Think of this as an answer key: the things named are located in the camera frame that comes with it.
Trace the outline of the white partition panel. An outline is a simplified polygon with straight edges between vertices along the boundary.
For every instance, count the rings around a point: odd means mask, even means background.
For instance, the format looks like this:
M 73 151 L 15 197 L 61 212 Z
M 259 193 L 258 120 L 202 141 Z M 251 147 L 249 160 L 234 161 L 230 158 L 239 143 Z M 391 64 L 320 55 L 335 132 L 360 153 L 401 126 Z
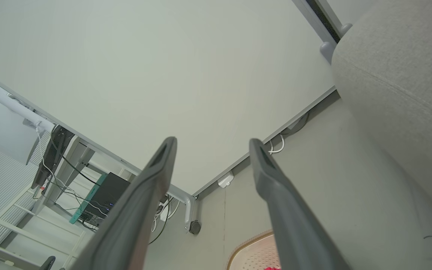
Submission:
M 0 0 L 0 87 L 193 195 L 334 86 L 291 0 Z

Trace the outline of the dark grey rounded leg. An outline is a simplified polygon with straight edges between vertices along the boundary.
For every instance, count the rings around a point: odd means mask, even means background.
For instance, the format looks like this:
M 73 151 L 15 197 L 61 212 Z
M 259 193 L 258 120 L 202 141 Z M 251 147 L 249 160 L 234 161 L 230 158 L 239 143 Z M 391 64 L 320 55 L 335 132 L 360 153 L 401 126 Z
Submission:
M 55 256 L 49 256 L 46 261 L 39 267 L 38 270 L 51 270 L 53 264 L 55 263 Z

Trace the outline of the black computer tower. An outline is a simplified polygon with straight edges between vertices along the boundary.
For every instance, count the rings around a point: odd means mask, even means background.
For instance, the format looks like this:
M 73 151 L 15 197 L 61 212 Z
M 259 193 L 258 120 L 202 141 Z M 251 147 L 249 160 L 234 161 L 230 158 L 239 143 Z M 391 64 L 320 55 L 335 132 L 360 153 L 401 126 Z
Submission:
M 101 186 L 102 191 L 97 192 L 95 199 L 100 203 L 103 203 L 103 205 L 107 206 L 110 212 L 110 210 L 112 210 L 112 208 L 121 198 L 121 196 L 126 191 L 129 185 L 130 185 L 129 181 L 121 178 L 120 176 L 117 176 L 112 172 L 108 173 L 107 178 L 105 179 L 104 183 Z

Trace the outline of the white slatted rack frame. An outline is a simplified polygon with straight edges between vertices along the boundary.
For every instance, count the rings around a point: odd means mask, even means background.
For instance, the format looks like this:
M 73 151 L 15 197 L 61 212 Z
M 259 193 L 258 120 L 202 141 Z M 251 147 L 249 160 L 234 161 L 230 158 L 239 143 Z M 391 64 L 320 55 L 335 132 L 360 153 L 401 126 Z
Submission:
M 0 210 L 0 270 L 68 270 L 92 233 L 27 185 Z

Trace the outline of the white desk frame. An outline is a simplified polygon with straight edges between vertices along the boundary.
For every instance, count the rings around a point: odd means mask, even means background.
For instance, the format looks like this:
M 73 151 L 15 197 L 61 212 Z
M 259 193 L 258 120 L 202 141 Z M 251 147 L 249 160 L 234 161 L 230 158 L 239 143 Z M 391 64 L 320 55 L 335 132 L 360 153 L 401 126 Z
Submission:
M 43 130 L 44 134 L 51 135 L 58 125 L 47 119 L 45 115 L 26 108 L 24 103 L 20 103 L 17 98 L 1 87 L 0 104 L 17 115 L 28 119 L 36 126 L 37 130 Z M 82 169 L 85 167 L 89 167 L 89 169 L 99 174 L 115 172 L 129 182 L 132 182 L 141 172 L 140 169 L 132 169 L 123 160 L 108 155 L 82 137 L 74 135 L 65 153 L 62 154 L 62 160 L 54 173 L 57 180 L 61 181 L 59 186 L 68 188 L 76 176 L 82 174 Z

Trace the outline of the white power strip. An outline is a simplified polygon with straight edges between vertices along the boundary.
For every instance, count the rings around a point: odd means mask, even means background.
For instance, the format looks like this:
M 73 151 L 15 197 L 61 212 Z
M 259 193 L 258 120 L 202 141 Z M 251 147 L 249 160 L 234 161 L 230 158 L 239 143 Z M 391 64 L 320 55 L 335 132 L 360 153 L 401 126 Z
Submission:
M 166 199 L 164 202 L 159 203 L 160 206 L 160 212 L 158 214 L 158 217 L 162 222 L 166 222 L 168 217 L 173 212 L 173 198 Z

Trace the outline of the white plastic adapter box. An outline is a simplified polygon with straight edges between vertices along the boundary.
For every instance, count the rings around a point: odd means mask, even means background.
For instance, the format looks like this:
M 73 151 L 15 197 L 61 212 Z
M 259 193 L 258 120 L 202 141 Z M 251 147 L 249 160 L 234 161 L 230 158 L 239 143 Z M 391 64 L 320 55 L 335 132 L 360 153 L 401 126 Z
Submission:
M 234 179 L 234 174 L 232 171 L 228 171 L 226 174 L 224 174 L 220 179 L 218 179 L 217 183 L 219 187 L 226 188 L 230 185 L 230 183 Z

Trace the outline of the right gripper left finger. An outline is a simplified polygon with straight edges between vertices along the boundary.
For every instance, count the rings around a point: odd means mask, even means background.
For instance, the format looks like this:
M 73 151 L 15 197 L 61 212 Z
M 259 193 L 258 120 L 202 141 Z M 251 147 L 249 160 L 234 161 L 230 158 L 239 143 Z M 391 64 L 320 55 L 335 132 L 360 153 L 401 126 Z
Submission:
M 70 270 L 143 270 L 156 204 L 167 194 L 177 139 L 167 137 Z

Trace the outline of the white metal partition foot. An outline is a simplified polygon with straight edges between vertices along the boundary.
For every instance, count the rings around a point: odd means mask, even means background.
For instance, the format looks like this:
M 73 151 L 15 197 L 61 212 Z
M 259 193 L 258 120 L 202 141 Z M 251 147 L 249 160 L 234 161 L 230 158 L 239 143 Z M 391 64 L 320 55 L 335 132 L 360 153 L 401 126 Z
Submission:
M 189 233 L 192 230 L 191 225 L 196 221 L 194 215 L 195 197 L 173 185 L 169 187 L 167 193 L 185 205 L 184 228 Z

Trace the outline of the black monitor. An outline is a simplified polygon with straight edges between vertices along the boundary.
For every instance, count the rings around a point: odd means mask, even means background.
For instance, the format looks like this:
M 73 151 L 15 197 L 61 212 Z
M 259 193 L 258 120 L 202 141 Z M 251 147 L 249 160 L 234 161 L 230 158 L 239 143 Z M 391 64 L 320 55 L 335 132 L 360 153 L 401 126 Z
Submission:
M 57 125 L 50 135 L 50 141 L 43 148 L 42 161 L 38 166 L 38 171 L 34 177 L 31 188 L 43 186 L 51 173 L 55 173 L 58 165 L 62 160 L 62 154 L 65 153 L 74 134 L 61 125 Z

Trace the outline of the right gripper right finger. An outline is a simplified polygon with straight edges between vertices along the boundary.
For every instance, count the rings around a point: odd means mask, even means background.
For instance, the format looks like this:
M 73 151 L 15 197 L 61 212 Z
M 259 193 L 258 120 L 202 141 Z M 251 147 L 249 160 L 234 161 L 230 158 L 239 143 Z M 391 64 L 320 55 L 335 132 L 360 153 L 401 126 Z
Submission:
M 250 139 L 255 188 L 267 203 L 282 270 L 351 270 L 264 144 Z

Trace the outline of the beige perforated laundry basket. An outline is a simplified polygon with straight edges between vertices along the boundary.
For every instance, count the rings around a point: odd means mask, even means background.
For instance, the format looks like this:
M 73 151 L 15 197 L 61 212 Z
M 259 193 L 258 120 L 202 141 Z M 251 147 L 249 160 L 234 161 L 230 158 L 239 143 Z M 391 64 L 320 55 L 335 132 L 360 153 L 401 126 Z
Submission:
M 263 270 L 266 267 L 282 268 L 271 229 L 235 248 L 229 256 L 225 270 Z

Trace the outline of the grey fabric sofa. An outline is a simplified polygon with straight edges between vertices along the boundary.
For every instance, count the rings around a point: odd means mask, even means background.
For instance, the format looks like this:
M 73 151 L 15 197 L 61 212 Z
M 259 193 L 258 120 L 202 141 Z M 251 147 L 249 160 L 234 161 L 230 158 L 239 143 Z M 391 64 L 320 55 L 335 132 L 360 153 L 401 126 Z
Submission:
M 379 0 L 331 70 L 357 122 L 432 199 L 432 0 Z

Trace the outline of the teal green board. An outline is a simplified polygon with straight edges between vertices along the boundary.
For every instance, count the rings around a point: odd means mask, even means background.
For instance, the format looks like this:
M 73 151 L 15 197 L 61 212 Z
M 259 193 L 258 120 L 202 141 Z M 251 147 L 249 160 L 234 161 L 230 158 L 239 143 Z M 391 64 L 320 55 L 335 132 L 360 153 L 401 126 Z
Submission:
M 75 191 L 70 192 L 75 196 L 79 203 L 79 207 L 75 209 L 75 212 L 70 219 L 71 224 L 86 222 L 98 226 L 98 224 L 107 217 L 109 208 L 95 199 L 98 192 L 102 191 L 101 186 L 107 176 L 107 173 L 102 174 L 98 180 L 93 183 L 91 189 L 89 189 L 88 193 L 84 196 L 77 194 Z

